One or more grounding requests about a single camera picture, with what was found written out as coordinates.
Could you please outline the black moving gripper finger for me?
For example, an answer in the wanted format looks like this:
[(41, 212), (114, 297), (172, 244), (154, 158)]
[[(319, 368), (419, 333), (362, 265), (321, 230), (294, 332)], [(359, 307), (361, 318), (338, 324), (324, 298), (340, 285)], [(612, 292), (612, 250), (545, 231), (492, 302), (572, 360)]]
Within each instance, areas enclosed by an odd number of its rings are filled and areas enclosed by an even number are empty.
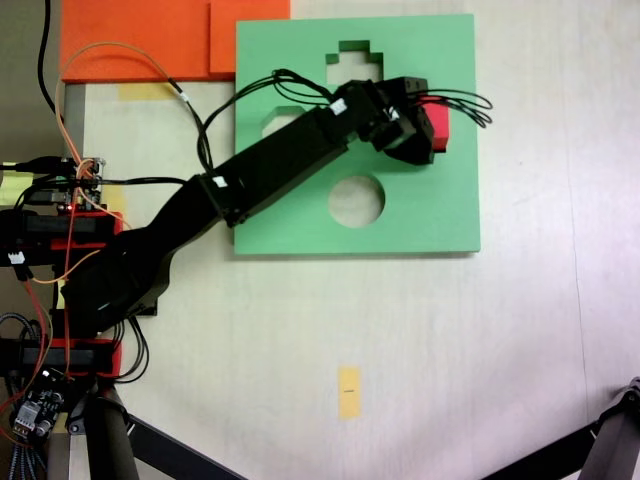
[(409, 110), (409, 118), (416, 130), (415, 137), (421, 143), (432, 146), (434, 127), (422, 106), (413, 106)]

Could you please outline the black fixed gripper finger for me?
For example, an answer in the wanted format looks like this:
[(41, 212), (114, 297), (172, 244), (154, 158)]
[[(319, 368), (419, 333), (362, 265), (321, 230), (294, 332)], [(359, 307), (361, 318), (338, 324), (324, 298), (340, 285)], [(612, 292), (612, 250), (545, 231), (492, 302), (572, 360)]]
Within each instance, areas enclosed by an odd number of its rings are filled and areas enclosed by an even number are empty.
[(384, 153), (401, 162), (426, 166), (433, 163), (433, 141), (428, 135), (414, 134), (397, 145), (384, 149)]

